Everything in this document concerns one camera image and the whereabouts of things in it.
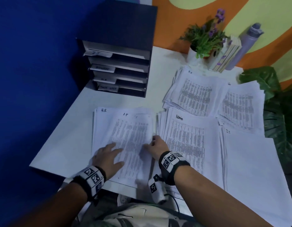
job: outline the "large green leaf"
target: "large green leaf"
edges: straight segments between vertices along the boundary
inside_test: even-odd
[[[292,161],[292,91],[278,93],[265,102],[265,136],[273,138],[281,164]]]
[[[244,70],[239,75],[239,80],[241,83],[256,80],[260,84],[260,89],[265,91],[265,100],[272,98],[277,91],[281,91],[277,73],[270,66]]]

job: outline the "person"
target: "person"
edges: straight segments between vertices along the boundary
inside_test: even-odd
[[[93,174],[98,179],[99,184],[103,177],[109,180],[124,165],[124,162],[114,164],[114,158],[122,149],[112,150],[115,143],[106,145],[98,150],[93,158],[93,168],[88,168],[85,173],[97,170]],[[153,158],[157,161],[162,159],[169,152],[167,144],[159,137],[154,136],[150,144],[145,144]],[[254,213],[247,206],[236,200],[219,186],[212,183],[199,172],[194,170],[189,164],[180,164],[175,169],[174,175],[168,175],[168,179],[173,181],[185,200],[193,217],[198,222],[191,222],[180,219],[174,213],[160,206],[151,204],[134,204],[132,206],[118,207],[118,211],[110,212],[98,220],[92,220],[89,223],[81,223],[82,227],[91,226],[261,226],[271,225]],[[61,189],[51,199],[38,207],[36,210],[20,218],[13,227],[61,227],[71,226],[79,211],[85,203],[94,196],[88,185],[81,178],[72,181],[66,187]]]

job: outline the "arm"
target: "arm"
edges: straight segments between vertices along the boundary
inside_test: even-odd
[[[92,165],[100,167],[106,173],[106,179],[110,179],[124,162],[114,164],[114,158],[122,149],[111,151],[115,143],[100,148],[93,157]],[[87,202],[87,193],[77,183],[69,183],[61,189],[49,201],[38,207],[35,211],[22,217],[13,227],[62,227],[71,226],[72,221]]]
[[[154,136],[145,148],[155,160],[169,148]],[[236,200],[190,166],[180,166],[174,174],[175,185],[193,217],[205,226],[261,226],[272,227],[240,201]]]

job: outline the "white desk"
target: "white desk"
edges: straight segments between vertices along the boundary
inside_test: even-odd
[[[88,83],[43,145],[30,166],[47,172],[72,177],[85,168],[91,158],[93,113],[96,107],[151,108],[155,113],[163,110],[162,100],[171,86],[175,72],[186,64],[186,55],[153,47],[146,98],[95,91]],[[198,73],[226,78],[237,84],[236,77],[242,68],[235,67],[223,73],[210,72],[197,67]],[[106,182],[104,189],[132,198],[149,201],[150,193],[119,183]],[[178,200],[181,213],[191,215],[186,204]]]

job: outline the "wristband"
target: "wristband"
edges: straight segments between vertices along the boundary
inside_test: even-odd
[[[179,166],[190,166],[189,162],[178,152],[165,151],[159,158],[159,167],[164,182],[174,186],[174,174]]]
[[[72,183],[79,184],[87,194],[88,201],[92,201],[106,182],[106,173],[100,167],[89,166],[73,178]]]

